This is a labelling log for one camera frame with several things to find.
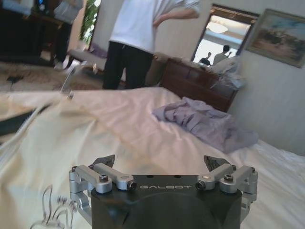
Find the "white bed sheet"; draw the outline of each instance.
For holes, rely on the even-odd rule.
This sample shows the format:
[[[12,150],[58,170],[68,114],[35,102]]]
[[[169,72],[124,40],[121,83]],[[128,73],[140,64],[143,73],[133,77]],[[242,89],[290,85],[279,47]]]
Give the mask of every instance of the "white bed sheet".
[[[8,96],[25,106],[38,106],[63,97],[58,92],[11,93]],[[124,143],[137,149],[167,174],[208,172],[204,155],[225,158],[239,167],[255,167],[259,172],[258,199],[251,205],[250,214],[242,223],[243,229],[305,228],[305,157],[278,150],[263,141],[224,155],[179,126],[158,122],[151,115],[154,108],[179,100],[162,88],[79,91],[74,92],[73,98]]]

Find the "mirror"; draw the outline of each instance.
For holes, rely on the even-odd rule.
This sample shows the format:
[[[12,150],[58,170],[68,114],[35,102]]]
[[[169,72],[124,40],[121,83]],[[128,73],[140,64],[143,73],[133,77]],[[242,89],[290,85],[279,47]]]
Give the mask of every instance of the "mirror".
[[[213,5],[192,61],[215,65],[239,55],[259,15]]]

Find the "purple cloth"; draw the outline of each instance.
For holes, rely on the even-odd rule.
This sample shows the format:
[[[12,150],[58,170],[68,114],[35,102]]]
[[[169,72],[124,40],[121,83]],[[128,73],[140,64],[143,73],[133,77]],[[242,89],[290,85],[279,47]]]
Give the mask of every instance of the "purple cloth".
[[[102,49],[96,43],[92,43],[92,45],[90,47],[90,53],[92,53],[93,55],[96,55],[100,58],[107,58],[107,51]]]
[[[184,97],[180,102],[153,110],[152,114],[159,121],[177,123],[224,153],[249,147],[258,141],[256,132],[238,128],[231,115],[215,110],[202,101]]]

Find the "black pants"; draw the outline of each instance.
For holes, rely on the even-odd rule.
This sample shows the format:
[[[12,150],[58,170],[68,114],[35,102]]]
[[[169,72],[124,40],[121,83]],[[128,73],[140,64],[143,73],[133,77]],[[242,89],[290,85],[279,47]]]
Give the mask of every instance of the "black pants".
[[[103,89],[117,89],[124,68],[126,68],[126,89],[144,87],[145,77],[152,60],[151,53],[121,43],[110,42]]]
[[[55,54],[56,59],[60,62],[64,62],[66,59],[71,29],[71,24],[64,23],[59,31],[56,40]]]

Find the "robotic hand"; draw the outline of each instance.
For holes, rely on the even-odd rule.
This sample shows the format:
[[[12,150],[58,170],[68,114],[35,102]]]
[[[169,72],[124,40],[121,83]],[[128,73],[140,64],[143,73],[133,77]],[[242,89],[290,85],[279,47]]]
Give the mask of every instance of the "robotic hand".
[[[256,200],[258,173],[252,167],[132,176],[113,163],[114,156],[100,158],[69,172],[71,199],[92,229],[239,229]]]

